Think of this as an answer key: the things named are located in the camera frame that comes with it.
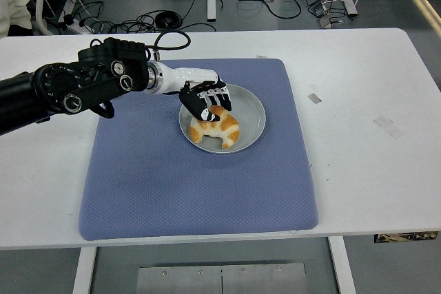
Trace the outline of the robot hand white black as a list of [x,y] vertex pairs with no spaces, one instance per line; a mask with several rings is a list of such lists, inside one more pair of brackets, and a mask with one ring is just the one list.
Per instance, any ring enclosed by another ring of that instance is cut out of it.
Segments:
[[209,110],[207,100],[211,105],[220,105],[227,111],[232,110],[227,85],[213,70],[164,67],[162,79],[159,94],[178,94],[181,103],[197,120],[220,120],[220,116]]

